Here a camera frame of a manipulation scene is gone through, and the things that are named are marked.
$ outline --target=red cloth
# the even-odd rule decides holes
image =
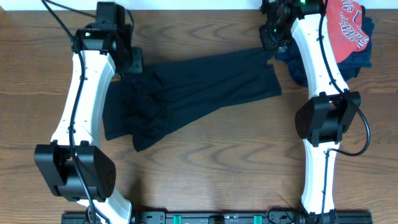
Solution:
[[[364,50],[369,41],[362,31],[362,8],[353,0],[329,0],[326,10],[330,44],[336,62]]]

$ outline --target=white background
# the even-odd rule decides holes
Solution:
[[[95,10],[97,0],[53,0],[74,9]],[[258,9],[262,0],[115,0],[133,10]],[[355,0],[368,9],[398,9],[398,0]],[[44,10],[41,0],[0,0],[5,10]]]

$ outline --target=wooden table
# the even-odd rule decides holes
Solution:
[[[74,32],[90,22],[59,12]],[[398,223],[398,16],[374,19],[373,68],[350,80],[361,92],[372,143],[365,155],[338,156],[333,197],[339,210],[369,209],[375,223]],[[134,43],[146,63],[171,62],[260,47],[258,11],[134,12]],[[118,169],[116,186],[140,207],[266,210],[297,207],[305,152],[294,126],[307,89],[271,60],[283,95],[222,108],[137,153],[131,136],[103,141]],[[70,41],[47,12],[0,15],[0,222],[59,223],[83,207],[50,193],[33,160],[61,117],[72,74]],[[358,151],[365,132],[356,117],[342,148]]]

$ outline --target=folded clothes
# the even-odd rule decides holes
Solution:
[[[132,134],[136,151],[221,107],[282,94],[262,48],[144,67],[108,88],[105,138]]]
[[[369,42],[366,48],[359,52],[351,53],[345,60],[338,63],[337,66],[340,69],[340,73],[344,80],[349,80],[353,77],[357,77],[359,71],[363,67],[372,67],[371,54],[372,54],[372,42],[371,36],[374,29],[374,23],[371,18],[363,17],[362,30],[369,36]],[[276,60],[283,60],[287,62],[290,76],[300,86],[308,87],[307,75],[305,73],[304,64],[301,58],[299,47],[297,43],[293,41],[291,44],[286,46],[284,49],[278,51],[275,56]]]

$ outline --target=wood grain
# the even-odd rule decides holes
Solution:
[[[71,30],[88,18],[58,12]],[[334,199],[363,209],[375,223],[398,223],[398,16],[367,12],[376,23],[373,68],[350,80],[361,92],[372,143],[358,158],[338,156]],[[171,62],[260,47],[257,11],[137,11],[134,45],[146,63]],[[59,122],[72,73],[70,44],[47,12],[6,12],[0,20],[0,220],[59,223],[83,208],[53,197],[33,161]],[[215,111],[135,152],[131,137],[103,142],[116,163],[117,188],[141,207],[176,210],[265,210],[296,207],[305,153],[294,127],[307,101],[282,62],[271,60],[284,94]],[[364,128],[355,118],[343,149],[357,151]]]

